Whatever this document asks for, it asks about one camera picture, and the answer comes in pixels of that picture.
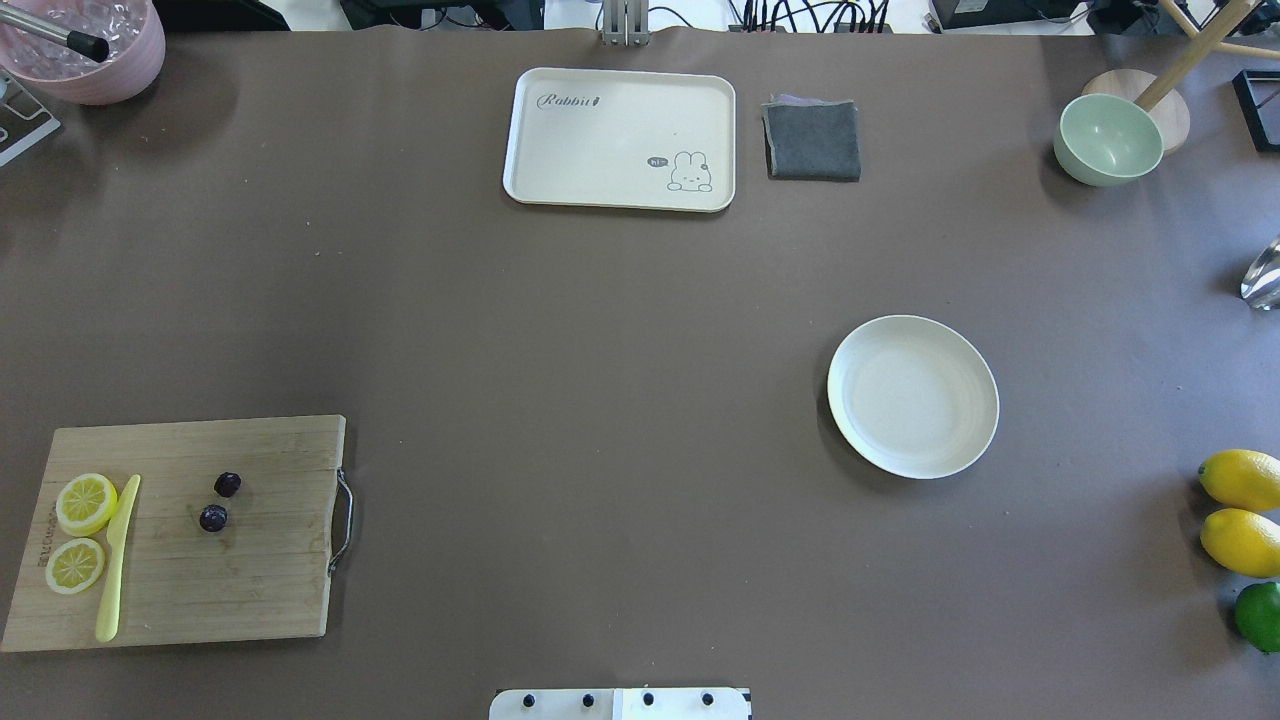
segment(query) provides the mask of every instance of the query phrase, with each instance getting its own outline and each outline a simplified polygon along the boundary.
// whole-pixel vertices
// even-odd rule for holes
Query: blueberry
[[[210,505],[200,511],[200,527],[210,533],[227,527],[227,509],[221,505]]]
[[[236,473],[223,473],[214,483],[214,492],[223,497],[230,497],[239,489],[239,475]]]

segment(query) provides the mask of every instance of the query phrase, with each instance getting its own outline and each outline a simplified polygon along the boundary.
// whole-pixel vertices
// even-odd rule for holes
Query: gray cloth
[[[776,95],[764,104],[764,138],[769,176],[776,178],[856,181],[858,106]]]

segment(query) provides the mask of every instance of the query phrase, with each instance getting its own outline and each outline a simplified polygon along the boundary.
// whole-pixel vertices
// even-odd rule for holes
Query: cutting board handle
[[[342,559],[343,553],[347,552],[347,548],[351,547],[351,536],[356,527],[356,496],[351,492],[351,486],[347,484],[347,473],[342,468],[338,468],[338,487],[342,488],[342,492],[347,493],[347,523],[346,532],[342,537],[342,544],[338,547],[338,551],[333,553],[333,557],[329,559],[330,578],[333,577],[333,571],[338,568],[338,560]]]

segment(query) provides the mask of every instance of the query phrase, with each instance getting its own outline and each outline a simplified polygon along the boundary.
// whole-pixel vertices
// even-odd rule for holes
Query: wooden round base
[[[1155,79],[1156,76],[1142,70],[1110,70],[1091,79],[1084,86],[1082,95],[1105,92],[1125,100],[1137,100]],[[1164,100],[1156,104],[1151,110],[1151,118],[1160,126],[1160,135],[1165,138],[1165,155],[1187,142],[1187,136],[1192,131],[1192,113],[1176,90],[1170,91]]]

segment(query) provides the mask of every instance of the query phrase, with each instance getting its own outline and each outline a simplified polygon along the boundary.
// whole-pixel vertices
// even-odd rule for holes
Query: pink bowl
[[[110,105],[128,100],[146,90],[160,74],[164,64],[164,27],[151,0],[100,0],[100,3],[120,3],[134,13],[142,13],[142,29],[133,44],[119,55],[90,69],[82,76],[49,79],[32,77],[14,69],[15,63],[9,56],[9,49],[20,42],[29,42],[20,31],[0,26],[0,65],[18,78],[28,88],[38,88],[54,97],[78,102],[81,105]],[[12,0],[15,8],[45,17],[51,9],[65,9],[68,0]]]

